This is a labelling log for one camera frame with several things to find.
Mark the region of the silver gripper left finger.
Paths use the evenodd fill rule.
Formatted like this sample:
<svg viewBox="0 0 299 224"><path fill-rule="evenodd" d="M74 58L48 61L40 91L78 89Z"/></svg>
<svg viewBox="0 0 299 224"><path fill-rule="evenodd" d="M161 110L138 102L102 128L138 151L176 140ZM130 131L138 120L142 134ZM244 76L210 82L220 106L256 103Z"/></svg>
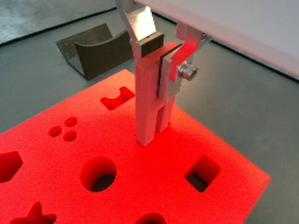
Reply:
<svg viewBox="0 0 299 224"><path fill-rule="evenodd" d="M116 7L130 37L133 56L141 59L164 45L164 35L156 30L148 6L133 0L116 0Z"/></svg>

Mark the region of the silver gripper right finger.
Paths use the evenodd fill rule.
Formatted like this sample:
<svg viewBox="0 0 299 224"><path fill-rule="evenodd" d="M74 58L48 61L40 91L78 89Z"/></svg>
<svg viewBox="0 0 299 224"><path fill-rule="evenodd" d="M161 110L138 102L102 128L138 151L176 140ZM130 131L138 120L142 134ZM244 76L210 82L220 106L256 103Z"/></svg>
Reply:
<svg viewBox="0 0 299 224"><path fill-rule="evenodd" d="M184 23L176 25L178 45L161 57L157 95L162 101L170 100L180 91L181 81L190 81L197 73L192 55L209 41L209 36Z"/></svg>

